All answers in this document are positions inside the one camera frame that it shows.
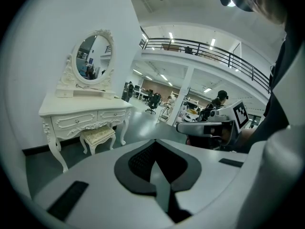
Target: person's hand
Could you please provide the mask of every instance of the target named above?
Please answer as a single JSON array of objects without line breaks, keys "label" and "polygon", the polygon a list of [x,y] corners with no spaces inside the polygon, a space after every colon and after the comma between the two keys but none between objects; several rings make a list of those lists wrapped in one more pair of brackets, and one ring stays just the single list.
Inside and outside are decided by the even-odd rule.
[{"label": "person's hand", "polygon": [[[215,133],[215,128],[211,128],[211,134],[213,135]],[[227,128],[223,128],[222,134],[221,134],[221,140],[222,143],[226,144],[230,141],[231,138],[231,132]]]}]

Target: person's arm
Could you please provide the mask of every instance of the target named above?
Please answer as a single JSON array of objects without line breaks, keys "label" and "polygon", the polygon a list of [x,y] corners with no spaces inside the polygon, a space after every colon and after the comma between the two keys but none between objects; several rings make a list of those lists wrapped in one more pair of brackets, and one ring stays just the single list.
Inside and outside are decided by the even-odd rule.
[{"label": "person's arm", "polygon": [[248,139],[251,137],[255,130],[256,129],[243,129],[239,134],[238,140],[235,143],[235,147],[242,147],[246,143],[246,141],[248,141]]},{"label": "person's arm", "polygon": [[[243,129],[238,136],[238,139],[236,141],[236,143],[234,144],[235,148],[241,148],[246,141],[248,141],[248,139],[251,137],[251,135],[254,133],[256,129]],[[213,134],[215,131],[214,128],[211,129],[211,134]],[[222,131],[222,135],[221,135],[221,139],[224,142],[227,142],[230,139],[230,132],[227,129],[223,129]]]}]

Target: vanity stool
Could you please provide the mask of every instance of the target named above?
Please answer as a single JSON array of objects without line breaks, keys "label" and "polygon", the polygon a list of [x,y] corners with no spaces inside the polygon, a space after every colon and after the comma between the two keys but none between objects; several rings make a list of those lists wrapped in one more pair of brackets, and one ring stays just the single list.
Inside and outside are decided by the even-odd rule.
[{"label": "vanity stool", "polygon": [[108,127],[107,125],[104,125],[98,129],[82,131],[80,141],[84,148],[84,154],[86,154],[88,151],[85,141],[89,144],[91,154],[94,155],[96,146],[98,144],[106,142],[109,138],[112,138],[110,144],[110,150],[112,150],[113,144],[116,139],[115,131],[112,128]]}]

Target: vanity table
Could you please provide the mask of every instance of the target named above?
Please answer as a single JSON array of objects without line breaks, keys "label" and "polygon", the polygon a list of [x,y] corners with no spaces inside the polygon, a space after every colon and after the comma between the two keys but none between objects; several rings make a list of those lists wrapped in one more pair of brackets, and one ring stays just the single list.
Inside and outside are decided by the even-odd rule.
[{"label": "vanity table", "polygon": [[111,89],[111,74],[115,60],[112,36],[109,31],[99,30],[89,33],[86,38],[94,41],[91,49],[95,44],[98,44],[96,48],[100,48],[101,45],[104,46],[105,42],[109,43],[112,55],[108,68],[103,74],[92,80],[81,76],[76,65],[76,55],[85,40],[80,40],[73,53],[68,55],[66,68],[57,84],[55,93],[46,94],[39,110],[39,116],[43,118],[43,130],[47,135],[50,151],[63,166],[63,172],[66,172],[68,167],[60,154],[59,140],[79,136],[79,132],[82,130],[96,129],[104,125],[113,127],[123,123],[120,142],[122,145],[126,144],[124,135],[128,128],[132,105],[115,97],[115,92]]}]

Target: desk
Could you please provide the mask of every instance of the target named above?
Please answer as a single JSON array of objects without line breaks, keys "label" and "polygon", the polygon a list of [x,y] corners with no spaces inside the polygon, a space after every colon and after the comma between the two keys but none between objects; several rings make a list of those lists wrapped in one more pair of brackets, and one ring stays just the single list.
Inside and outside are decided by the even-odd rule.
[{"label": "desk", "polygon": [[120,141],[125,145],[124,135],[128,128],[131,107],[131,104],[122,99],[90,95],[59,98],[54,94],[47,94],[39,116],[43,118],[43,131],[47,135],[50,151],[61,163],[63,172],[68,171],[68,167],[60,154],[59,139],[74,138],[82,130],[96,129],[103,125],[113,127],[124,123]]},{"label": "desk", "polygon": [[134,92],[139,93],[138,99],[140,99],[140,95],[142,95],[142,96],[148,96],[148,94],[143,93],[142,90],[134,91]]},{"label": "desk", "polygon": [[185,109],[181,111],[181,114],[182,114],[182,116],[183,115],[189,115],[192,118],[193,121],[196,120],[196,118],[198,118],[198,116],[199,116],[197,114],[192,114]]}]

